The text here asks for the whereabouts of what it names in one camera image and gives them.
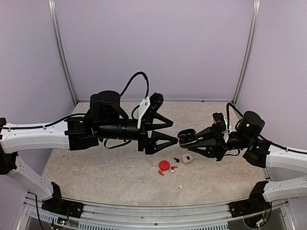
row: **black cable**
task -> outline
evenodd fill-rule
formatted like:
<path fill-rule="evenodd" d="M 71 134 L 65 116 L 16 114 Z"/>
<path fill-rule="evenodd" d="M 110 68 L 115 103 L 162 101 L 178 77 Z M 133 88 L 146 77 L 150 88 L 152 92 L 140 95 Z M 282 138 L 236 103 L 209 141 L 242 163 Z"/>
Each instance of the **black cable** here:
<path fill-rule="evenodd" d="M 124 143 L 122 143 L 122 144 L 115 145 L 115 146 L 112 146 L 112 147 L 107 147 L 107 146 L 106 146 L 106 143 L 107 143 L 108 140 L 109 140 L 109 139 L 105 139 L 105 141 L 104 141 L 104 147 L 105 147 L 106 149 L 108 149 L 108 150 L 112 150 L 112 149 L 115 149 L 115 148 L 118 148 L 118 147 L 123 147 L 123 146 L 128 145 L 128 144 L 130 144 L 130 143 L 132 142 L 132 140 L 128 140 L 128 141 L 126 141 L 126 142 L 124 142 Z"/>
<path fill-rule="evenodd" d="M 55 125 L 55 124 L 57 124 L 57 123 L 59 123 L 59 122 L 65 120 L 65 119 L 67 119 L 67 118 L 70 118 L 70 117 L 72 117 L 72 116 L 81 116 L 81 115 L 86 115 L 86 114 L 71 114 L 71 115 L 68 115 L 68 116 L 66 116 L 66 117 L 63 117 L 63 118 L 61 118 L 61 119 L 59 119 L 59 120 L 57 120 L 57 121 L 55 121 L 55 122 L 52 122 L 52 123 L 50 123 L 50 124 L 47 124 L 47 125 L 45 125 L 45 126 L 11 127 L 11 128 L 9 128 L 9 127 L 0 127 L 0 129 L 12 129 L 12 130 L 16 130 L 16 129 L 46 128 L 46 127 L 53 126 L 53 125 Z"/>
<path fill-rule="evenodd" d="M 123 91 L 121 92 L 120 96 L 124 95 L 125 91 L 127 90 L 127 88 L 129 87 L 130 83 L 132 82 L 132 80 L 138 76 L 138 75 L 143 75 L 143 77 L 145 78 L 146 80 L 146 84 L 147 84 L 147 89 L 146 89 L 146 94 L 145 94 L 145 98 L 148 97 L 148 94 L 149 94 L 149 81 L 148 81 L 148 77 L 146 75 L 146 73 L 144 72 L 137 72 L 135 73 L 131 78 L 130 80 L 128 81 L 127 85 L 125 86 L 125 88 L 123 89 Z"/>
<path fill-rule="evenodd" d="M 239 127 L 239 124 L 240 124 L 241 120 L 242 119 L 238 120 L 238 122 L 236 123 L 236 127 L 235 127 L 236 131 L 238 131 L 238 127 Z"/>
<path fill-rule="evenodd" d="M 226 114 L 227 114 L 227 129 L 229 129 L 230 124 L 230 113 L 229 113 L 229 107 L 232 107 L 241 117 L 243 117 L 243 114 L 235 107 L 232 103 L 227 103 L 226 105 Z"/>
<path fill-rule="evenodd" d="M 266 223 L 269 222 L 269 220 L 270 220 L 270 218 L 271 218 L 271 214 L 272 214 L 272 202 L 271 202 L 271 207 L 270 207 L 269 216 L 268 216 L 267 220 L 266 220 L 260 227 L 263 227 L 264 225 L 266 225 Z"/>
<path fill-rule="evenodd" d="M 238 154 L 236 154 L 236 155 L 234 155 L 234 154 L 226 154 L 225 156 L 234 156 L 234 157 L 236 157 L 236 156 L 240 155 L 240 152 L 241 152 L 241 150 L 238 149 Z"/>
<path fill-rule="evenodd" d="M 226 105 L 227 122 L 228 122 L 228 124 L 227 124 L 227 129 L 229 129 L 229 123 L 230 123 L 229 107 L 232 107 L 241 117 L 243 117 L 243 114 L 242 114 L 232 103 L 227 103 L 227 105 Z M 237 122 L 237 124 L 236 124 L 236 130 L 237 130 L 237 127 L 238 127 L 238 125 L 240 124 L 240 122 L 241 122 L 241 119 L 240 119 L 240 120 Z M 278 147 L 278 148 L 280 148 L 280 149 L 282 149 L 282 150 L 289 151 L 289 152 L 295 152 L 295 153 L 301 153 L 301 154 L 307 154 L 307 152 L 304 152 L 304 151 L 298 151 L 298 150 L 294 150 L 294 149 L 288 149 L 288 148 L 285 147 L 285 146 L 276 144 L 276 143 L 274 143 L 274 142 L 272 142 L 272 141 L 270 141 L 270 140 L 264 138 L 262 135 L 259 135 L 259 137 L 260 137 L 262 140 L 264 140 L 264 141 L 270 143 L 271 145 L 274 145 L 274 146 L 276 146 L 276 147 Z"/>
<path fill-rule="evenodd" d="M 140 107 L 140 105 L 137 105 L 131 112 L 131 117 L 133 120 L 137 121 L 138 119 L 134 117 L 134 112 Z"/>
<path fill-rule="evenodd" d="M 37 211 L 37 218 L 38 218 L 39 225 L 42 228 L 42 230 L 45 230 L 42 222 L 40 221 L 39 212 L 38 212 L 38 204 L 37 204 L 37 195 L 36 194 L 35 194 L 35 203 L 36 203 L 36 211 Z"/>

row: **lavender wall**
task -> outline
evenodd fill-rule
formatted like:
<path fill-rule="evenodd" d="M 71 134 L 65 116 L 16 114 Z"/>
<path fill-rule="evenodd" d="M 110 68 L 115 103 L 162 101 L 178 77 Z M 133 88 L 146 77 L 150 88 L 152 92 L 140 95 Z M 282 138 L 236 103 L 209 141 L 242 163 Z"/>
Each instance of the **lavender wall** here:
<path fill-rule="evenodd" d="M 49 122 L 73 105 L 43 0 L 4 0 L 0 7 L 0 117 L 10 123 Z M 50 150 L 20 152 L 41 173 Z M 0 226 L 12 230 L 27 190 L 0 176 Z"/>
<path fill-rule="evenodd" d="M 257 112 L 263 134 L 282 145 L 307 150 L 307 2 L 261 1 L 255 43 L 238 108 Z M 274 180 L 301 176 L 270 170 Z M 299 229 L 306 229 L 307 198 L 290 200 Z"/>
<path fill-rule="evenodd" d="M 57 0 L 79 100 L 121 92 L 137 71 L 172 100 L 232 100 L 253 0 Z M 139 100 L 136 80 L 124 99 Z"/>

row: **red bottle cap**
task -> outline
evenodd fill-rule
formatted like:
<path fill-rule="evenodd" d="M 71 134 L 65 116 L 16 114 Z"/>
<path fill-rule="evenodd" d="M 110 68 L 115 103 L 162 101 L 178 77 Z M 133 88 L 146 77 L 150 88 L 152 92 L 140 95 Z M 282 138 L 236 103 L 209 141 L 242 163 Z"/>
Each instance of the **red bottle cap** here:
<path fill-rule="evenodd" d="M 162 171 L 169 170 L 169 167 L 170 167 L 170 166 L 171 166 L 171 165 L 169 164 L 168 161 L 161 161 L 161 162 L 159 163 L 159 168 L 160 168 Z"/>

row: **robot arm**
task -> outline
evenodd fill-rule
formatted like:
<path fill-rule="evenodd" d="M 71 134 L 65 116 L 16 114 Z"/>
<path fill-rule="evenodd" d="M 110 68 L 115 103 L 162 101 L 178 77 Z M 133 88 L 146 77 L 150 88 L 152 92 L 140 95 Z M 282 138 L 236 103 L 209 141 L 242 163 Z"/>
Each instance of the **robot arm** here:
<path fill-rule="evenodd" d="M 154 154 L 177 144 L 177 138 L 155 131 L 173 125 L 171 120 L 157 113 L 162 103 L 163 96 L 154 93 L 141 101 L 139 118 L 129 119 L 120 107 L 120 94 L 103 91 L 91 96 L 90 109 L 86 114 L 71 115 L 51 124 L 16 125 L 0 118 L 0 175 L 11 177 L 35 193 L 43 201 L 44 210 L 80 218 L 83 204 L 62 199 L 60 187 L 33 171 L 18 151 L 85 150 L 98 146 L 104 138 L 111 138 L 137 140 L 138 151 Z M 153 124 L 154 119 L 163 123 Z M 167 142 L 158 145 L 159 140 Z"/>
<path fill-rule="evenodd" d="M 214 124 L 196 133 L 193 129 L 179 132 L 179 145 L 208 158 L 221 161 L 228 150 L 247 149 L 243 158 L 250 164 L 266 168 L 279 167 L 307 173 L 307 151 L 274 144 L 260 135 L 264 121 L 247 111 L 236 125 L 236 131 L 227 129 L 222 113 L 213 114 Z M 258 182 L 249 199 L 230 203 L 233 217 L 261 212 L 271 207 L 270 202 L 307 196 L 307 176 L 281 182 Z"/>

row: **speckled tabletop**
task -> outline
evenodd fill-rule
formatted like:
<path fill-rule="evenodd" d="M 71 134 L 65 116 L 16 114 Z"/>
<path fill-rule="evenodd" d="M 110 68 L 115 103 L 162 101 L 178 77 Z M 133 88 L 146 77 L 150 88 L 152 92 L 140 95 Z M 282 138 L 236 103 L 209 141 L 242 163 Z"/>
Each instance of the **speckled tabletop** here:
<path fill-rule="evenodd" d="M 130 114 L 137 102 L 123 102 Z M 172 136 L 186 128 L 197 132 L 211 126 L 212 114 L 225 113 L 226 103 L 164 102 L 159 113 L 174 121 L 170 128 L 159 130 Z M 89 103 L 79 103 L 75 113 L 86 112 Z M 231 125 L 237 122 L 231 112 Z M 108 145 L 122 143 L 110 140 Z M 194 162 L 176 163 L 174 157 L 191 153 Z M 99 147 L 81 151 L 53 150 L 44 176 L 61 187 L 63 197 L 81 201 L 128 206 L 183 206 L 225 202 L 247 198 L 262 169 L 249 165 L 242 157 L 226 156 L 222 161 L 171 146 L 154 155 L 137 151 L 137 142 L 108 150 Z M 178 166 L 174 174 L 158 173 L 161 160 Z"/>

